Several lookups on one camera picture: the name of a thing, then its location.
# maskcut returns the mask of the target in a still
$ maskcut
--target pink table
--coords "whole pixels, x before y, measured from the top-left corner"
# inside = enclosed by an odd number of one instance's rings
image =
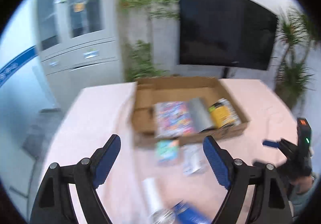
[[[285,157],[278,150],[262,146],[263,139],[285,138],[296,142],[296,120],[280,99],[261,81],[223,79],[222,82],[248,114],[251,122],[244,134],[219,141],[221,148],[248,165],[255,159],[278,164]],[[121,137],[122,147],[105,182],[97,193],[111,220],[117,223],[148,223],[141,181],[156,177],[167,207],[181,200],[195,205],[214,218],[227,191],[218,184],[207,163],[203,174],[186,177],[181,163],[157,166],[153,150],[136,149],[130,113],[135,83],[121,83],[83,89],[57,131],[44,164],[43,175],[52,162],[75,164],[102,147],[111,134]],[[238,222],[244,223],[251,204],[249,187]],[[79,223],[86,223],[74,185],[71,195]]]

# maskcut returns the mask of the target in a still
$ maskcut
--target television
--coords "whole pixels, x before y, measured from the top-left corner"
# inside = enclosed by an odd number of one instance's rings
[[[179,64],[267,70],[277,16],[251,0],[179,0]]]

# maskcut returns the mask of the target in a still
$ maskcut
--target cabinet drawer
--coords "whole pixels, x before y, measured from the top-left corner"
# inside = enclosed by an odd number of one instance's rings
[[[60,108],[67,112],[78,94],[72,86],[69,70],[47,75],[47,80]]]
[[[120,83],[119,61],[104,62],[69,70],[70,80],[75,91],[92,86]]]
[[[41,62],[46,75],[98,62],[117,60],[116,42],[82,47]]]

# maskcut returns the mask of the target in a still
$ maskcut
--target metal screw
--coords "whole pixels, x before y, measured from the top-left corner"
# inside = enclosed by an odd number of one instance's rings
[[[89,162],[90,162],[90,159],[89,159],[89,158],[83,158],[83,159],[81,160],[81,164],[83,164],[83,165],[87,165]]]
[[[52,164],[50,164],[49,168],[50,169],[55,169],[57,167],[57,163],[56,162],[53,162]]]
[[[268,163],[266,167],[271,171],[274,169],[274,166],[271,163]]]
[[[243,164],[243,161],[241,159],[235,159],[234,160],[234,164],[237,165],[237,166],[240,166]]]

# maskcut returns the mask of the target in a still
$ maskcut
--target white cabinet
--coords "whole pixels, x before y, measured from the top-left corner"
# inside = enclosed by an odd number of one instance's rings
[[[37,51],[66,111],[84,87],[123,81],[116,0],[34,0]]]
[[[56,101],[63,112],[66,112],[78,94],[72,86],[69,70],[47,75],[47,80]]]
[[[119,83],[120,78],[115,76],[119,61],[104,62],[83,66],[70,70],[70,79],[74,89],[80,91],[89,86],[108,85]]]

